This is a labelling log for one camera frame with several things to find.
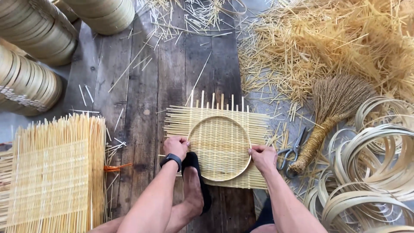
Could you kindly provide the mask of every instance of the orange string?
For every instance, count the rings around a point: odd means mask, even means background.
[[[104,166],[103,169],[104,169],[105,172],[119,172],[119,171],[121,171],[121,167],[126,167],[126,166],[131,166],[131,165],[132,165],[132,163],[127,163],[127,164],[117,166],[117,167],[115,167],[115,166]]]

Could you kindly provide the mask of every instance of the straw broom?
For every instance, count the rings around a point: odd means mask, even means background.
[[[336,75],[313,84],[315,127],[299,158],[290,169],[302,173],[315,157],[324,138],[340,121],[354,115],[358,107],[375,94],[364,79],[351,75]]]

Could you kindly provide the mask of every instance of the stack of bamboo hoops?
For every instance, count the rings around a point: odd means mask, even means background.
[[[53,0],[52,3],[66,16],[69,22],[73,23],[79,17],[73,10],[62,0]]]
[[[127,28],[134,19],[131,0],[65,0],[91,29],[112,35]]]
[[[54,72],[0,46],[0,110],[33,116],[50,109],[62,93]]]
[[[49,0],[2,0],[0,37],[49,66],[71,62],[77,32]]]

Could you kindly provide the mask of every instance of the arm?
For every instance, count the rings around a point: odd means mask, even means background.
[[[164,142],[164,152],[184,160],[189,142],[186,138],[170,137]],[[170,160],[144,190],[119,226],[118,233],[163,233],[171,216],[173,189],[178,164]]]
[[[249,153],[265,178],[277,232],[327,233],[309,210],[296,198],[273,165],[276,151],[273,147],[253,146]]]

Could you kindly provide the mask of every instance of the broom handle wrapped in twine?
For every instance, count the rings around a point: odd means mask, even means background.
[[[311,163],[312,159],[316,156],[316,152],[323,143],[323,140],[328,133],[335,127],[340,121],[346,117],[341,115],[334,115],[327,117],[320,126],[315,125],[313,132],[310,134],[308,141],[303,146],[299,158],[296,162],[292,163],[290,169],[299,173],[302,173]]]

